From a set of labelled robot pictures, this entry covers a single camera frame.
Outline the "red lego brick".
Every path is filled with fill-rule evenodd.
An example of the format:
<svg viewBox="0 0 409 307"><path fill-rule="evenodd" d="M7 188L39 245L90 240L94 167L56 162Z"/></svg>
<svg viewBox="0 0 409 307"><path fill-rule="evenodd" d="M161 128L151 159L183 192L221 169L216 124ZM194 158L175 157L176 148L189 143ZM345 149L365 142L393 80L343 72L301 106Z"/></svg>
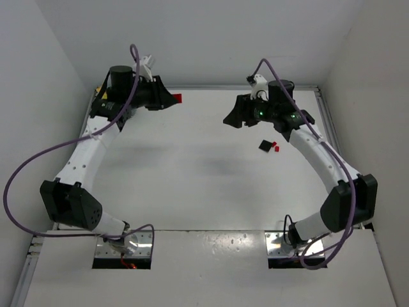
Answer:
<svg viewBox="0 0 409 307"><path fill-rule="evenodd" d="M173 94L173 97L177 100L177 102L179 104L182 103L182 94L181 93L175 93L175 94Z"/></svg>

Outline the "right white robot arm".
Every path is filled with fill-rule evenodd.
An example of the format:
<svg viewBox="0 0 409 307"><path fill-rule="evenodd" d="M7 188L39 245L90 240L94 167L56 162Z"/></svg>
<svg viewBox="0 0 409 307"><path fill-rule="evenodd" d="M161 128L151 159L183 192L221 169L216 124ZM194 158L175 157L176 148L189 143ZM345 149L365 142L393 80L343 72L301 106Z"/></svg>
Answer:
<svg viewBox="0 0 409 307"><path fill-rule="evenodd" d="M299 247L308 240L370 220L375 211L377 180L351 167L324 140L314 118L295 106L294 84L288 80L267 81L259 74L247 81L251 92L237 96L223 122L236 129L272 123L313 167L328 192L317 213L290 224L286 235L289 244Z"/></svg>

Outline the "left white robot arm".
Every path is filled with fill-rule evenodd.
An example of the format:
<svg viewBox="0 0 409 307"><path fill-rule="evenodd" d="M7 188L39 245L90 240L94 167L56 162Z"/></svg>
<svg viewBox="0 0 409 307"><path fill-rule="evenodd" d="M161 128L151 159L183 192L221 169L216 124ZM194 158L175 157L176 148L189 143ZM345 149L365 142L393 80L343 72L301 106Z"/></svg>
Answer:
<svg viewBox="0 0 409 307"><path fill-rule="evenodd" d="M113 140L135 110L160 111L178 103L151 64L140 68L113 66L102 87L95 92L84 129L64 168L52 181L43 181L40 194L52 221L102 235L113 249L128 253L128 223L104 212L91 190L96 173Z"/></svg>

